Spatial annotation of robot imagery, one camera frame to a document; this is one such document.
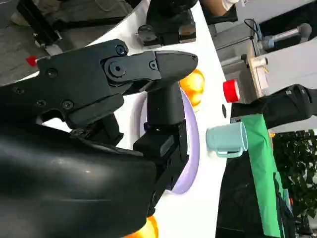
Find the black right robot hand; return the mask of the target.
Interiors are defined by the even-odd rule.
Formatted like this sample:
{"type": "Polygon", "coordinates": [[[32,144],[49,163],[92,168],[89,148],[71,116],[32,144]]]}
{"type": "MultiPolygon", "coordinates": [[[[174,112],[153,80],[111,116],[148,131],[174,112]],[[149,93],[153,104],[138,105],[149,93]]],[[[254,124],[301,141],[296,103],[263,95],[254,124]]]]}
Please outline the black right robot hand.
{"type": "Polygon", "coordinates": [[[114,39],[38,60],[0,89],[0,235],[119,238],[187,162],[179,81],[195,54],[129,55],[114,39]]]}

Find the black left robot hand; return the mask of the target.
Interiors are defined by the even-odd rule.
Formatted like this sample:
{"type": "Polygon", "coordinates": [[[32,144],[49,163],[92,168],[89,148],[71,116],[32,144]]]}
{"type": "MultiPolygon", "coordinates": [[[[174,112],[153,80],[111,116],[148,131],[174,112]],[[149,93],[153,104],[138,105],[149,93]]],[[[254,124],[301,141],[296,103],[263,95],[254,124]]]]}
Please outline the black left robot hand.
{"type": "Polygon", "coordinates": [[[196,24],[191,8],[196,0],[152,0],[146,23],[138,28],[145,47],[168,46],[194,42],[196,24]]]}

